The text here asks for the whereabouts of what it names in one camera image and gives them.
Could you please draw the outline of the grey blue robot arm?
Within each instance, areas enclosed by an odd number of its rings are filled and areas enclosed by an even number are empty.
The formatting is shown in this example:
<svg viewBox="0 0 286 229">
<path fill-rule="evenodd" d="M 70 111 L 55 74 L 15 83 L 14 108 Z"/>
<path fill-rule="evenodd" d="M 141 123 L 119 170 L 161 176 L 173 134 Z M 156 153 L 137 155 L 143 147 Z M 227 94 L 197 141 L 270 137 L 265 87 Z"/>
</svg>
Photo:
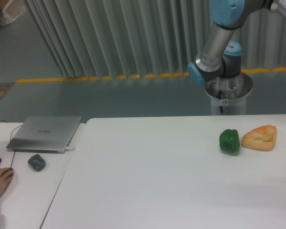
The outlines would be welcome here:
<svg viewBox="0 0 286 229">
<path fill-rule="evenodd" d="M 189 76 L 198 85 L 205 85 L 223 73 L 222 56 L 234 31 L 247 17 L 268 9 L 286 18 L 286 0 L 211 0 L 209 12 L 214 23 L 201 53 L 187 66 Z"/>
</svg>

